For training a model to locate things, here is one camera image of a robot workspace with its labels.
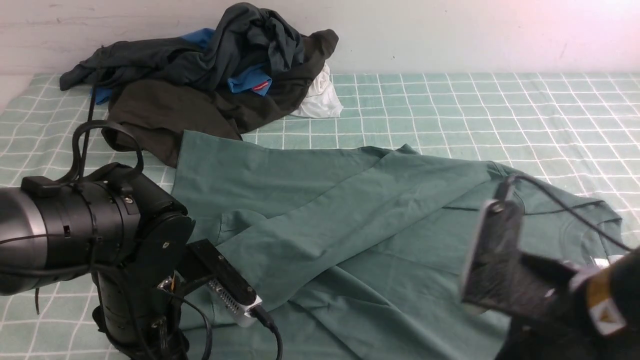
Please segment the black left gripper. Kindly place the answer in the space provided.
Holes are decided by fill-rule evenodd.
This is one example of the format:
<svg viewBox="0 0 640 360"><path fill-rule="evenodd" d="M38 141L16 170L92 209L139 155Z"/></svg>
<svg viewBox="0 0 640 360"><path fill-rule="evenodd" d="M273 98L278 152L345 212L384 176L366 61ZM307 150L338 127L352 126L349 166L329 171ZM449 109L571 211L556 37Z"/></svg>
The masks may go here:
<svg viewBox="0 0 640 360"><path fill-rule="evenodd" d="M95 262L91 276L99 306L93 319L131 360L186 360L189 341L179 328L185 296L201 280L176 274L169 260Z"/></svg>

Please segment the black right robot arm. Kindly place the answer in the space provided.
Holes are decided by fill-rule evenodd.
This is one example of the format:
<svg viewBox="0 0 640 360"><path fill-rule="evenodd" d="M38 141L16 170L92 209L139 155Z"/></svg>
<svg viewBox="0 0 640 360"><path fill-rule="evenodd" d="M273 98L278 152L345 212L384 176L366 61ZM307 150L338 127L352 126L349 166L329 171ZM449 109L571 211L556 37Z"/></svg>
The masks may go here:
<svg viewBox="0 0 640 360"><path fill-rule="evenodd" d="M521 263L557 285L547 321L515 316L498 360L637 360L639 358L639 250L604 268L580 268L539 255Z"/></svg>

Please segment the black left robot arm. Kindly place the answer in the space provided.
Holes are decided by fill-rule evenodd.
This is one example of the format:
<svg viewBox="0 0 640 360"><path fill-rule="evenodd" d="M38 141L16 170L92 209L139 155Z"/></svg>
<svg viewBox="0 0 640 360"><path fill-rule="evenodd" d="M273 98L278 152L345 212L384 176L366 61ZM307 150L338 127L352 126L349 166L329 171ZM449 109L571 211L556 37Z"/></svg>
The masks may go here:
<svg viewBox="0 0 640 360"><path fill-rule="evenodd" d="M1 190L2 296L90 274L98 330L131 360L185 360L175 273L195 228L185 205L115 162L81 180Z"/></svg>

